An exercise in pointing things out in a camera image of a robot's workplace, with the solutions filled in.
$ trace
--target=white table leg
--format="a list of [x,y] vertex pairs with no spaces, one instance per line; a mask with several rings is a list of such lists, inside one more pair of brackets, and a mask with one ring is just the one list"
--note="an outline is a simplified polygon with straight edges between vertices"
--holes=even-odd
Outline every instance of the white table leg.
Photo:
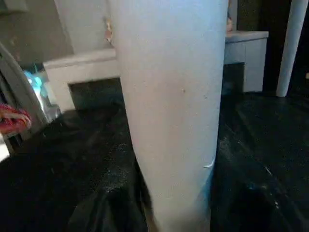
[[160,231],[208,231],[226,0],[112,0],[135,154]]
[[308,0],[293,0],[286,30],[285,44],[281,61],[277,96],[285,97],[291,79],[298,42],[303,28]]

